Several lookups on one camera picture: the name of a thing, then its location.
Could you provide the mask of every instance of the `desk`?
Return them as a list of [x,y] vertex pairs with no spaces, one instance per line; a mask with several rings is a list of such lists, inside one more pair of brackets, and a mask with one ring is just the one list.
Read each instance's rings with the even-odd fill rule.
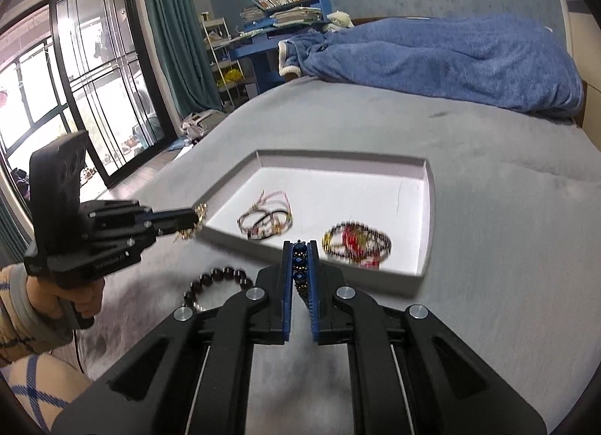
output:
[[[311,8],[319,8],[322,10],[322,17],[327,22],[327,16],[332,13],[332,2],[330,0],[303,0],[298,3],[282,6],[281,10],[292,8],[293,6],[310,6]],[[256,28],[268,26],[269,23],[263,23],[266,20],[261,20],[254,23]],[[323,25],[323,21],[315,23],[312,26]],[[239,60],[242,58],[251,59],[252,68],[257,78],[257,89],[259,93],[268,91],[276,86],[283,84],[284,79],[279,75],[278,71],[272,71],[269,67],[269,59],[267,52],[269,50],[277,50],[278,43],[287,40],[292,35],[306,32],[310,26],[305,24],[286,26],[282,28],[268,29],[265,33],[251,37],[251,43],[242,45],[238,48],[229,50],[230,59]]]
[[267,33],[262,33],[251,38],[250,44],[229,50],[230,59],[239,60],[249,58],[252,68],[257,78],[257,89],[259,93],[268,91],[276,86],[283,84],[284,79],[278,71],[272,71],[269,66],[267,52],[277,50],[278,43],[287,40],[292,35],[298,35],[309,30],[307,25],[298,25],[296,27],[286,27],[273,29]]

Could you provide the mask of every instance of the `metal screw head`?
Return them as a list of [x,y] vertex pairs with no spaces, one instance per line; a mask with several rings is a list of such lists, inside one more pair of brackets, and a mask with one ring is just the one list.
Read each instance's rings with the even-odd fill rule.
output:
[[173,317],[177,321],[188,321],[192,317],[192,309],[187,306],[180,306],[173,311]]
[[409,308],[409,314],[416,320],[423,320],[426,316],[428,316],[428,313],[428,308],[423,305],[412,305]]
[[355,297],[355,290],[350,286],[342,286],[336,290],[336,296],[342,299],[353,299]]
[[265,291],[261,288],[250,288],[246,290],[246,297],[251,301],[258,301],[263,296],[265,296]]

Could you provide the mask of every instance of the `window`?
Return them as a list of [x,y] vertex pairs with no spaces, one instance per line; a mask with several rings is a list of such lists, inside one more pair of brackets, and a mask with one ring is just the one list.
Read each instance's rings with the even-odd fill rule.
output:
[[0,37],[0,146],[19,194],[28,200],[31,154],[71,131],[60,83],[48,6]]
[[176,138],[135,0],[45,3],[0,33],[0,165],[24,208],[31,154],[59,136],[88,131],[84,201]]

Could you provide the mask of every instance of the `gray bedsheet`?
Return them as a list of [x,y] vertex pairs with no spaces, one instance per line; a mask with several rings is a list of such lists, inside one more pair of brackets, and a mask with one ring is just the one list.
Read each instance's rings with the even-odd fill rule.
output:
[[[582,130],[479,104],[300,79],[245,104],[137,193],[155,210],[193,205],[257,148],[428,157],[436,186],[432,257],[411,299],[423,303],[543,416],[551,431],[601,360],[601,154]],[[98,377],[180,304],[212,266],[258,263],[198,240],[163,237],[110,276],[82,333]],[[222,284],[201,303],[236,291]],[[295,296],[291,342],[255,350],[248,433],[350,434],[346,349],[311,343]]]

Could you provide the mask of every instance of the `black bead bracelet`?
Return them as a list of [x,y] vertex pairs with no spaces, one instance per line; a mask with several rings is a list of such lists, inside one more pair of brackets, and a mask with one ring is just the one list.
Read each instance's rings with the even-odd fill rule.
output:
[[199,279],[190,282],[190,288],[184,293],[183,306],[193,308],[197,312],[200,311],[200,306],[197,302],[198,295],[202,293],[205,287],[213,284],[213,282],[220,282],[225,279],[226,281],[234,280],[236,284],[240,285],[240,290],[245,291],[254,286],[252,279],[246,277],[246,272],[242,269],[234,269],[233,267],[227,266],[223,269],[215,267],[210,273],[203,273]]

